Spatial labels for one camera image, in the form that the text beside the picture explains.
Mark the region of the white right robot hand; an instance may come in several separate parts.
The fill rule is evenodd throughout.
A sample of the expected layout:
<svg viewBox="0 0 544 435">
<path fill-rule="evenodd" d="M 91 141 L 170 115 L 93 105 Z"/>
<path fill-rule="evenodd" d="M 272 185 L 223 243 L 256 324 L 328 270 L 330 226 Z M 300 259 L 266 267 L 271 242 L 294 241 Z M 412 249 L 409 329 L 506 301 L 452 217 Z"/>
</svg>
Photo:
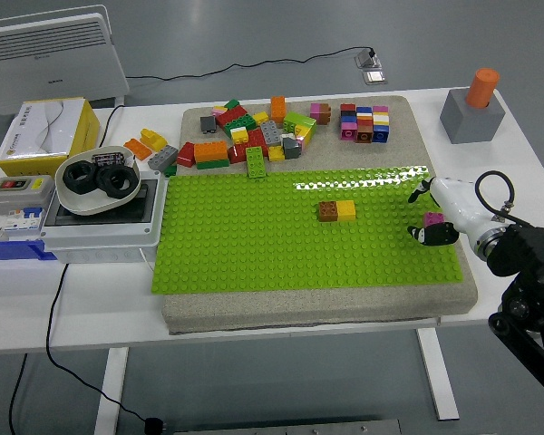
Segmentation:
<svg viewBox="0 0 544 435">
<path fill-rule="evenodd" d="M 494 212 L 481 204 L 474 184 L 441 177 L 423 179 L 408 202 L 413 203 L 427 192 L 442 209 L 445 221 L 467 236 L 472 251 L 479 257 L 486 257 L 491 251 L 490 245 L 505 232 L 507 225 L 493 220 Z"/>
</svg>

